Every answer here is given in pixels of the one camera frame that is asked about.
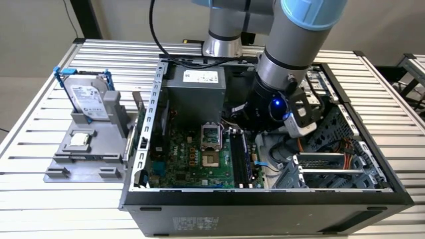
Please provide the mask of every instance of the aluminum extrusion table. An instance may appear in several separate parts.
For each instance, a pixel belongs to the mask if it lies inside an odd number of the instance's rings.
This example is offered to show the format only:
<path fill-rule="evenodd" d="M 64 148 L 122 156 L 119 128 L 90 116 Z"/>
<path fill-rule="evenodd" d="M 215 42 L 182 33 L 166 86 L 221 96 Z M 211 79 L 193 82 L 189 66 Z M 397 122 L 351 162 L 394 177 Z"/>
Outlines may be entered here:
<path fill-rule="evenodd" d="M 405 97 L 418 84 L 425 87 L 425 55 L 405 54 L 398 67 L 403 67 L 413 76 L 413 80 L 399 93 Z"/>
<path fill-rule="evenodd" d="M 198 44 L 163 44 L 170 54 L 199 55 Z M 254 56 L 262 47 L 243 48 Z M 131 91 L 149 98 L 159 51 L 154 43 L 85 40 L 72 44 L 60 67 L 113 74 L 121 104 Z M 425 123 L 363 56 L 319 51 L 415 205 L 349 239 L 425 238 Z M 0 145 L 0 238 L 141 238 L 116 207 L 122 184 L 44 183 L 44 171 L 70 124 L 70 103 L 53 75 Z"/>

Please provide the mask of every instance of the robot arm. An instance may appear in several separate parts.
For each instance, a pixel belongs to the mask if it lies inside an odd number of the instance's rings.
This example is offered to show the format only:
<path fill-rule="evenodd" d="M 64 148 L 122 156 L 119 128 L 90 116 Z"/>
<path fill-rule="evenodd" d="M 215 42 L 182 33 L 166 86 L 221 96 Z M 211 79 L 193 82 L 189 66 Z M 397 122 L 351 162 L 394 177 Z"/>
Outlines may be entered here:
<path fill-rule="evenodd" d="M 227 8 L 221 1 L 207 2 L 210 7 L 222 8 L 211 8 L 209 39 L 203 44 L 203 53 L 209 56 L 239 56 L 238 36 L 242 28 L 239 19 L 234 18 L 234 2 L 239 1 L 226 1 L 233 2 Z M 273 4 L 273 24 L 259 55 L 251 91 L 245 104 L 231 110 L 231 117 L 237 124 L 250 131 L 273 130 L 285 125 L 290 136 L 299 137 L 315 129 L 315 121 L 322 112 L 321 109 L 310 107 L 298 85 L 339 19 L 346 0 L 261 2 L 263 5 Z M 267 17 L 266 14 L 262 19 L 257 17 L 254 24 L 269 24 Z M 242 24 L 245 27 L 249 24 L 246 18 L 249 19 L 245 17 Z M 302 108 L 295 106 L 298 101 L 303 103 Z"/>

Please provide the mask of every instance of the power supply label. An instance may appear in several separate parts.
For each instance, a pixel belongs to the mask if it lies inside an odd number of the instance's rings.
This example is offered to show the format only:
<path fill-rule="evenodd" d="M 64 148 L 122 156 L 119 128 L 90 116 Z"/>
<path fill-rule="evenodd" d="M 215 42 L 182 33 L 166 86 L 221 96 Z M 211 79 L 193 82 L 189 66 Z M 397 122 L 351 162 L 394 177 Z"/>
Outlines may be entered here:
<path fill-rule="evenodd" d="M 92 86 L 73 85 L 72 92 L 82 113 L 93 120 L 108 120 L 98 90 Z"/>
<path fill-rule="evenodd" d="M 194 231 L 217 230 L 218 217 L 173 217 L 174 230 Z"/>
<path fill-rule="evenodd" d="M 218 72 L 217 71 L 193 71 L 185 70 L 183 82 L 195 83 L 218 83 Z"/>

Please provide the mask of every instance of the motherboard chip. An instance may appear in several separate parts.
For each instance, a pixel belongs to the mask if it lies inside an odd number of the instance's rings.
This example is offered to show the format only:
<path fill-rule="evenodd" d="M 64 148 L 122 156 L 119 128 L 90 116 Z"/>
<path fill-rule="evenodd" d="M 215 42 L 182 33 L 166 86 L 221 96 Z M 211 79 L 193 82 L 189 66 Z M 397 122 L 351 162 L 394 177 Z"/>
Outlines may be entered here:
<path fill-rule="evenodd" d="M 202 166 L 203 167 L 218 167 L 219 166 L 218 152 L 214 152 L 214 151 L 203 151 L 202 152 Z"/>
<path fill-rule="evenodd" d="M 158 175 L 151 175 L 149 177 L 149 183 L 154 184 L 154 185 L 158 185 L 159 184 L 159 177 Z"/>
<path fill-rule="evenodd" d="M 201 150 L 221 149 L 221 128 L 215 123 L 206 123 L 201 127 Z"/>
<path fill-rule="evenodd" d="M 186 175 L 183 173 L 177 173 L 175 174 L 175 180 L 177 181 L 183 181 L 186 179 Z"/>

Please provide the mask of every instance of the black cable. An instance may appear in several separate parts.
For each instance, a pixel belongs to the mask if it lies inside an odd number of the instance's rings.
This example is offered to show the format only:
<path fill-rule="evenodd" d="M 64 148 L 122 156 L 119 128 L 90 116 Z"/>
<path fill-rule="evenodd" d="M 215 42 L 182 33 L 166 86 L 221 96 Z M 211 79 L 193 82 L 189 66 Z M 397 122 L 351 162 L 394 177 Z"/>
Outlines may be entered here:
<path fill-rule="evenodd" d="M 314 90 L 314 88 L 313 88 L 313 84 L 311 84 L 310 78 L 307 77 L 306 74 L 305 74 L 305 81 L 306 81 L 306 83 L 307 83 L 307 86 L 309 86 L 309 88 L 310 88 L 310 91 L 311 91 L 311 93 L 313 93 L 315 99 L 318 100 L 318 103 L 319 103 L 319 112 L 323 113 L 323 111 L 325 111 L 325 103 L 323 103 L 321 97 L 318 97 L 318 94 L 317 94 L 317 92 L 315 92 L 315 90 Z"/>
<path fill-rule="evenodd" d="M 330 142 L 326 143 L 323 146 L 321 146 L 321 147 L 318 148 L 318 150 L 315 150 L 315 152 L 321 152 L 322 149 L 325 149 L 326 147 L 329 147 L 329 146 L 333 145 L 334 143 L 341 142 L 342 140 L 343 140 L 343 139 L 337 139 L 337 140 L 334 140 L 334 141 L 330 141 Z"/>
<path fill-rule="evenodd" d="M 218 62 L 214 62 L 209 65 L 201 65 L 201 66 L 193 66 L 193 65 L 189 65 L 181 61 L 178 61 L 178 59 L 175 59 L 167 52 L 166 50 L 163 49 L 163 47 L 161 46 L 159 44 L 159 41 L 157 39 L 157 36 L 155 36 L 155 33 L 154 33 L 154 30 L 153 30 L 153 6 L 154 6 L 154 0 L 150 0 L 150 6 L 149 6 L 149 29 L 150 29 L 150 34 L 151 34 L 151 38 L 153 38 L 153 41 L 155 43 L 155 45 L 158 46 L 161 52 L 166 55 L 166 57 L 177 64 L 177 65 L 181 65 L 183 67 L 187 67 L 190 69 L 205 69 L 205 68 L 209 68 L 209 67 L 213 67 L 213 66 L 217 66 L 225 62 L 229 62 L 229 61 L 234 61 L 234 60 L 239 60 L 241 58 L 239 57 L 233 57 L 233 58 L 227 58 L 222 61 L 218 61 Z"/>
<path fill-rule="evenodd" d="M 294 151 L 291 148 L 287 147 L 287 145 L 286 145 L 287 137 L 289 137 L 289 135 L 285 135 L 285 138 L 279 142 L 277 142 L 270 147 L 270 149 L 267 150 L 267 156 L 277 164 L 286 163 L 285 161 L 281 161 L 281 160 L 275 159 L 274 156 L 273 156 L 273 151 L 277 150 L 279 147 L 283 147 L 290 154 L 297 154 L 298 153 L 297 151 Z"/>
<path fill-rule="evenodd" d="M 421 106 L 422 101 L 425 100 L 425 94 L 421 97 L 421 100 L 418 101 L 417 105 L 414 106 L 413 110 L 415 111 L 418 107 Z"/>
<path fill-rule="evenodd" d="M 278 170 L 275 170 L 275 169 L 271 169 L 271 167 L 270 166 L 267 166 L 267 165 L 259 165 L 261 167 L 266 167 L 266 168 L 269 168 L 273 172 L 275 172 L 275 173 L 278 173 L 279 171 Z"/>
<path fill-rule="evenodd" d="M 414 99 L 411 99 L 409 97 L 403 97 L 403 99 L 405 99 L 405 101 L 407 102 L 407 104 L 409 104 L 409 106 L 411 108 L 414 108 L 417 106 L 417 103 L 419 102 L 419 101 L 417 101 L 417 100 L 414 100 Z M 425 102 L 421 102 L 418 110 L 422 110 L 425 108 L 423 106 L 425 106 Z"/>
<path fill-rule="evenodd" d="M 73 31 L 74 31 L 74 36 L 76 36 L 76 38 L 78 38 L 78 33 L 77 33 L 77 30 L 74 29 L 74 26 L 73 26 L 73 23 L 72 23 L 72 20 L 70 20 L 70 16 L 69 16 L 69 12 L 68 12 L 66 2 L 65 2 L 65 0 L 61 0 L 61 1 L 64 2 L 64 5 L 65 5 L 66 15 L 68 15 L 69 23 L 70 23 L 72 28 L 73 28 Z"/>
<path fill-rule="evenodd" d="M 399 90 L 398 93 L 401 93 L 401 91 L 403 90 L 403 88 L 401 88 L 401 85 L 407 86 L 407 83 L 398 81 L 397 84 L 398 84 L 398 90 Z M 413 88 L 411 91 L 421 95 L 421 92 L 415 88 Z"/>
<path fill-rule="evenodd" d="M 274 119 L 273 114 L 271 114 L 271 103 L 273 101 L 270 101 L 270 103 L 267 104 L 267 116 L 270 117 L 270 119 L 277 122 L 277 123 L 283 123 L 286 121 L 286 119 L 289 118 L 289 108 L 286 108 L 285 110 L 285 118 L 279 119 Z"/>

